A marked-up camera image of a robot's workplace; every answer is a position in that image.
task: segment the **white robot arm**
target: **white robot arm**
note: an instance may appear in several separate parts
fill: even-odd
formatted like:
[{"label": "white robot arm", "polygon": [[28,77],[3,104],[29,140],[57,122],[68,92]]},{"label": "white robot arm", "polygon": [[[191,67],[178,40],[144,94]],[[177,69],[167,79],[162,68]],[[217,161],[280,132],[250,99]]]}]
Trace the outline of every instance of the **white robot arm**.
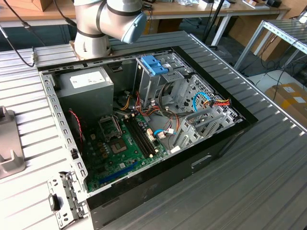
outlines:
[{"label": "white robot arm", "polygon": [[85,59],[110,53],[108,35],[125,43],[135,42],[146,26],[141,0],[75,0],[76,53]]}]

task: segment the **ribbed metal surface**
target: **ribbed metal surface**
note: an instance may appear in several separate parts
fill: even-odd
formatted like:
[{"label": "ribbed metal surface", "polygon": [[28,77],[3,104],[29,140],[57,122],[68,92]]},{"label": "ribbed metal surface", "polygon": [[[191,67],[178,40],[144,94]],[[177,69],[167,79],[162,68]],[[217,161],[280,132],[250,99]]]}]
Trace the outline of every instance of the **ribbed metal surface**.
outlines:
[{"label": "ribbed metal surface", "polygon": [[307,54],[307,26],[298,20],[268,20],[263,27]]},{"label": "ribbed metal surface", "polygon": [[[307,137],[302,129],[185,32],[144,36],[133,45],[111,43],[121,53],[181,46],[260,121],[224,157],[115,220],[106,230],[306,226]],[[41,50],[39,60],[44,63],[40,65],[63,62],[63,57],[75,60],[69,46]],[[5,207],[0,209],[1,226],[56,229],[45,181],[69,166],[38,74],[21,65],[13,52],[0,53],[0,104],[17,114],[27,163],[25,171],[0,181],[0,207]],[[92,229],[91,221],[85,219],[71,228]]]}]

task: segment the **metal shelf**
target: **metal shelf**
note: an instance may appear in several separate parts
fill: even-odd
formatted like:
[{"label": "metal shelf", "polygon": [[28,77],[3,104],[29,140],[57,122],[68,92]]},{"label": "metal shelf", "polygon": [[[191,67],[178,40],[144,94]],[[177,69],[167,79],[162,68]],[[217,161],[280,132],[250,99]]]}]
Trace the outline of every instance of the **metal shelf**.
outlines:
[{"label": "metal shelf", "polygon": [[[240,58],[236,62],[234,67],[235,69],[240,68],[248,52],[250,51],[264,28],[268,29],[269,32],[265,35],[261,44],[258,46],[257,50],[255,51],[255,55],[258,55],[258,53],[262,50],[271,33],[274,33],[284,41],[297,48],[299,51],[302,51],[303,53],[307,54],[307,26],[305,24],[301,23],[296,19],[262,21],[256,32],[250,39],[248,45],[245,47]],[[287,61],[287,63],[289,63],[295,57],[295,55],[292,56],[290,60]]]}]

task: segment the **motherboard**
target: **motherboard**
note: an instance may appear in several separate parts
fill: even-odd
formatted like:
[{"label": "motherboard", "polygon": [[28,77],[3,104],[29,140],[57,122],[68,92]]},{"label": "motherboard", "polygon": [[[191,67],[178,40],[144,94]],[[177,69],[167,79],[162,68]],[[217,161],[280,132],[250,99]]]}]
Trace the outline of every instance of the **motherboard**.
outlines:
[{"label": "motherboard", "polygon": [[141,114],[117,119],[103,118],[84,132],[82,158],[88,170],[88,191],[92,192],[167,155],[154,138]]}]

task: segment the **wooden desk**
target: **wooden desk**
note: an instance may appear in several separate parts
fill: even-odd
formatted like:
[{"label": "wooden desk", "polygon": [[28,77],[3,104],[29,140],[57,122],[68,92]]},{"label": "wooden desk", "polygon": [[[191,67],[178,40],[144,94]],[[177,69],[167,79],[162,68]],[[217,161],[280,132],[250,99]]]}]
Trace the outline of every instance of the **wooden desk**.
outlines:
[{"label": "wooden desk", "polygon": [[[71,0],[58,1],[58,5],[63,14],[71,19],[75,19],[75,10]],[[44,12],[31,11],[22,8],[14,8],[16,12],[31,25],[55,25],[66,24],[55,5],[52,3]],[[218,32],[213,40],[212,45],[217,45],[220,41],[222,34],[232,16],[240,15],[265,15],[265,14],[278,14],[277,19],[282,19],[283,16],[290,10],[290,8],[281,5],[280,8],[270,8],[267,10],[255,10],[240,0],[236,4],[231,4],[230,8],[222,9],[219,16],[224,17],[219,27]],[[158,19],[174,19],[174,18],[198,18],[209,17],[210,8],[206,10],[200,10],[198,4],[193,6],[182,6],[176,2],[164,3],[157,2],[153,4],[153,20]],[[17,27],[21,26],[21,23],[17,20],[15,15],[5,6],[4,2],[0,0],[0,24],[2,27]]]}]

